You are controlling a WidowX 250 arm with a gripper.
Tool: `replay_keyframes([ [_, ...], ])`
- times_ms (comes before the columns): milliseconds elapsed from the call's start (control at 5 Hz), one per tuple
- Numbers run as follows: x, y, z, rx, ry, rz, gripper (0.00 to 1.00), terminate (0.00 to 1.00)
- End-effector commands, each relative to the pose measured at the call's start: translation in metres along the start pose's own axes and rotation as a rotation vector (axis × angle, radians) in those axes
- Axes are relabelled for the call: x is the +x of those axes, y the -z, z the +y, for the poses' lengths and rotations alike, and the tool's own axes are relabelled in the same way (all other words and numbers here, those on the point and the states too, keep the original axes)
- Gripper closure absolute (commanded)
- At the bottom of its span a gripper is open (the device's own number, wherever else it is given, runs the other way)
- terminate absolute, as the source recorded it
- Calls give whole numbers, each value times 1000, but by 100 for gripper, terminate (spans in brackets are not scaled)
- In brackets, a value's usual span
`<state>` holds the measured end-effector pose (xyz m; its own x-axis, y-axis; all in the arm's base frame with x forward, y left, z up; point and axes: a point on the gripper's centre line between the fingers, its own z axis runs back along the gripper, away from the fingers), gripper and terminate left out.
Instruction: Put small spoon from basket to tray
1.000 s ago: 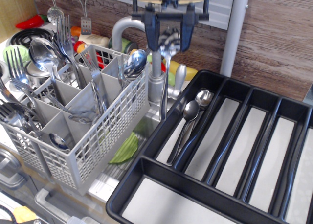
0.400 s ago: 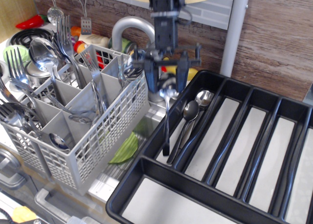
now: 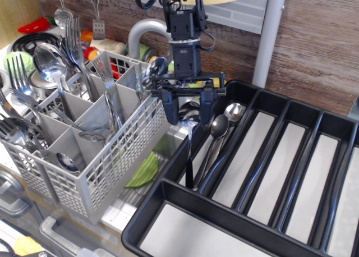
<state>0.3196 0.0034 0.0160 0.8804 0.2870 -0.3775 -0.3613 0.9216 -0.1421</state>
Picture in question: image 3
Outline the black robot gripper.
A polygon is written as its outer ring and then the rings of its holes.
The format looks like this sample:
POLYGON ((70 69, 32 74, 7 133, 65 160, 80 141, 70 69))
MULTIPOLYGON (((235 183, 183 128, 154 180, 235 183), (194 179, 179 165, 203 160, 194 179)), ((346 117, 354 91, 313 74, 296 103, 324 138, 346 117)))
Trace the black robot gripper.
POLYGON ((224 72, 204 72, 201 64, 201 52, 211 51, 214 47, 203 47, 199 39, 170 40, 173 55, 173 73, 158 76, 163 82, 151 91, 152 96, 161 97, 168 122, 176 125, 178 119, 178 97, 200 96, 201 124, 206 125, 212 117, 213 104, 217 97, 226 95, 224 72), (190 88, 190 82, 218 77, 220 87, 205 84, 203 88, 190 88))

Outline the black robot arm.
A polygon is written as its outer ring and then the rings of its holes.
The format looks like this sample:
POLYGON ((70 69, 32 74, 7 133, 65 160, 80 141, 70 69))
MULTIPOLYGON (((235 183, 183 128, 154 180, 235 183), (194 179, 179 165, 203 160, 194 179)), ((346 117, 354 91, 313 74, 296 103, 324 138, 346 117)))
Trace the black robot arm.
POLYGON ((201 53, 213 47, 203 47, 200 36, 205 33, 207 15, 203 0, 135 0, 143 10, 155 2, 163 7, 166 31, 170 33, 174 72, 167 74, 157 70, 145 75, 150 83, 151 95, 158 97, 164 106, 167 120, 175 125, 179 122, 179 98, 200 98, 200 121, 210 122, 213 105, 217 98, 226 95, 224 72, 204 72, 201 53))

